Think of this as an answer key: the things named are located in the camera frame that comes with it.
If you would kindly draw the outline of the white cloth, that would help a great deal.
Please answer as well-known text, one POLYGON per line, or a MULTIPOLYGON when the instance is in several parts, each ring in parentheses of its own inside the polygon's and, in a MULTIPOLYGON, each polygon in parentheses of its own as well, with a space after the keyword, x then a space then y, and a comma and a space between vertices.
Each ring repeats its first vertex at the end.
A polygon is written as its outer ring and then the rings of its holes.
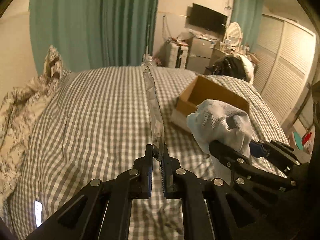
POLYGON ((253 129, 246 112, 214 103, 201 105, 187 116, 187 126, 204 153, 208 154, 210 143, 217 140, 248 158, 251 156, 253 129))

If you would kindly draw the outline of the clear plastic bag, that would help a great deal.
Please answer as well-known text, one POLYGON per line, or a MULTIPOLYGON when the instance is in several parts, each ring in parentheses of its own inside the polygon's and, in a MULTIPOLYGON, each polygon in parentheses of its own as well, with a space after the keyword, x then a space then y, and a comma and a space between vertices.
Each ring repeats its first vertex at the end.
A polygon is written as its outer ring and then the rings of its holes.
POLYGON ((142 66, 144 67, 143 78, 150 116, 153 156, 157 161, 161 162, 165 145, 164 124, 151 68, 145 64, 142 64, 142 66))

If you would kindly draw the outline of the brown cardboard box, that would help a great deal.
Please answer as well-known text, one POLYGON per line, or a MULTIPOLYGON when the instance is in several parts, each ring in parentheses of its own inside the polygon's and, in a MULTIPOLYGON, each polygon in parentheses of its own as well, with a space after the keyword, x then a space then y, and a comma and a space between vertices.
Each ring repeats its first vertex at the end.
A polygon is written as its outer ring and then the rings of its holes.
POLYGON ((196 112, 201 105, 220 104, 232 106, 249 113, 249 103, 235 92, 215 83, 208 76, 197 76, 177 98, 170 121, 180 129, 190 133, 187 116, 196 112))

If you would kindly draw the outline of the grey checkered bed sheet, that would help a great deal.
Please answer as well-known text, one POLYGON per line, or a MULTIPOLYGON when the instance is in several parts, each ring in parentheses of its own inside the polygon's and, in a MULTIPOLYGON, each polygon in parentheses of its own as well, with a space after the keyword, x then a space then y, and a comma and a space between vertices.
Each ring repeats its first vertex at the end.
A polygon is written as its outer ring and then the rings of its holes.
MULTIPOLYGON (((106 67, 65 72, 53 99, 37 120, 22 164, 22 174, 5 204, 3 220, 17 239, 36 229, 34 203, 42 221, 98 178, 107 181, 132 167, 152 143, 144 67, 106 67)), ((215 177, 209 155, 194 137, 170 123, 176 101, 197 74, 185 69, 152 69, 169 154, 181 166, 209 180, 215 177)), ((278 120, 246 81, 211 76, 213 82, 243 97, 255 141, 289 144, 278 120)), ((152 196, 134 200, 129 239, 184 239, 181 201, 163 197, 154 161, 152 196)))

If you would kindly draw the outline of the black bag on chair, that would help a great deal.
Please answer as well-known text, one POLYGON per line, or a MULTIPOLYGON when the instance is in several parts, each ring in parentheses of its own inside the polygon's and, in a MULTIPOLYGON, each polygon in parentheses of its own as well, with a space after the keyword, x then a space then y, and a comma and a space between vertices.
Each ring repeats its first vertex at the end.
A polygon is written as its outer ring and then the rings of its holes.
POLYGON ((234 56, 224 56, 211 63, 204 71, 205 75, 221 75, 247 81, 244 65, 234 56))

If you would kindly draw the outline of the white garment on chair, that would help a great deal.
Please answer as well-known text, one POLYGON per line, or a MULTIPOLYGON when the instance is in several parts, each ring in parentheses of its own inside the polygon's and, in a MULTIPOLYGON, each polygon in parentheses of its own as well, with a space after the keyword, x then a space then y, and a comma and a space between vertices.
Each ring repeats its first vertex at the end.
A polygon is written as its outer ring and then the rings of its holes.
POLYGON ((254 81, 254 66, 249 59, 247 59, 245 56, 240 55, 244 71, 246 74, 247 82, 249 82, 251 85, 253 84, 254 81))

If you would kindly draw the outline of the white louvered wardrobe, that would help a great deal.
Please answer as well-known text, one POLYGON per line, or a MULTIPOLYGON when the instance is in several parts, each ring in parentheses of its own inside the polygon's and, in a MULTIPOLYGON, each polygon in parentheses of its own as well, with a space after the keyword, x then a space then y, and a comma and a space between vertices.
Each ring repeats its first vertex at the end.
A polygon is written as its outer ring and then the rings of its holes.
POLYGON ((264 14, 253 53, 259 63, 253 86, 280 124, 293 112, 306 86, 316 34, 289 19, 264 14))

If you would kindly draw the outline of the grey mini fridge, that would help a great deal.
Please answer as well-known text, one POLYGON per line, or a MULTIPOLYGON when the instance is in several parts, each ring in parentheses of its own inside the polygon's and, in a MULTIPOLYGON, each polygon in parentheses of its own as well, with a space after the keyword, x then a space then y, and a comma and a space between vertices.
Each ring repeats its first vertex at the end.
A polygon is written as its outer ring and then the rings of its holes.
POLYGON ((186 69, 203 74, 214 49, 214 42, 191 37, 187 40, 189 46, 186 69))

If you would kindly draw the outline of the round white vanity mirror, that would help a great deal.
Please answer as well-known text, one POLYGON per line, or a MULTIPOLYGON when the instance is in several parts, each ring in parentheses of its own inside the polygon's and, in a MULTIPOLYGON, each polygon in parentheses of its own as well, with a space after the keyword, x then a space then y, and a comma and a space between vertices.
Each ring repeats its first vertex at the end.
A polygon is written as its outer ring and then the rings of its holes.
POLYGON ((242 42, 243 33, 241 27, 237 22, 232 22, 226 30, 226 39, 228 45, 237 47, 242 42))

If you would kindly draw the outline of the floral patterned blanket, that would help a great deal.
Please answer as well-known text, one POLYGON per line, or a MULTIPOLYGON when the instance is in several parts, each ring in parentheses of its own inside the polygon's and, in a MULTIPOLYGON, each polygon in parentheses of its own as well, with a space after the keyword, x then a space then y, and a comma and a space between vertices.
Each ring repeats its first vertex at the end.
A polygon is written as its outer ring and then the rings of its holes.
POLYGON ((25 87, 14 88, 1 105, 1 202, 15 189, 21 175, 35 122, 50 103, 60 74, 40 76, 25 87))

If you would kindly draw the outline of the green curtain by wardrobe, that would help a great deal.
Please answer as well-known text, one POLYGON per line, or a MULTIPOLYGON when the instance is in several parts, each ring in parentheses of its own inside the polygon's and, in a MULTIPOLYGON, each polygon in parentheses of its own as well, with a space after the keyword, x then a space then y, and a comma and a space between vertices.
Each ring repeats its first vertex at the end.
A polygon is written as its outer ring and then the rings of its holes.
POLYGON ((240 25, 243 32, 241 44, 255 48, 263 13, 264 0, 233 0, 231 23, 240 25))

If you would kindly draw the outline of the green curtain large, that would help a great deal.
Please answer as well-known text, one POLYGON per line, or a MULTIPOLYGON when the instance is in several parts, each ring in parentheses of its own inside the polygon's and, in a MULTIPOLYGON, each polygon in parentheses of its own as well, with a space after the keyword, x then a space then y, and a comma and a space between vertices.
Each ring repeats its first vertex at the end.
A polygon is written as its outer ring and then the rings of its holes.
POLYGON ((138 66, 152 54, 158 0, 30 0, 38 73, 50 46, 74 72, 138 66))

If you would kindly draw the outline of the black wall television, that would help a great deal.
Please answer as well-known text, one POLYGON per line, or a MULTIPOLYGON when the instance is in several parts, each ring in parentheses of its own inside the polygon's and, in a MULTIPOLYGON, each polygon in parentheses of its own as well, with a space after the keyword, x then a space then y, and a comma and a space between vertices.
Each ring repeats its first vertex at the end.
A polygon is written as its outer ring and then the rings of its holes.
POLYGON ((227 16, 215 10, 193 3, 188 23, 223 35, 226 30, 227 16))

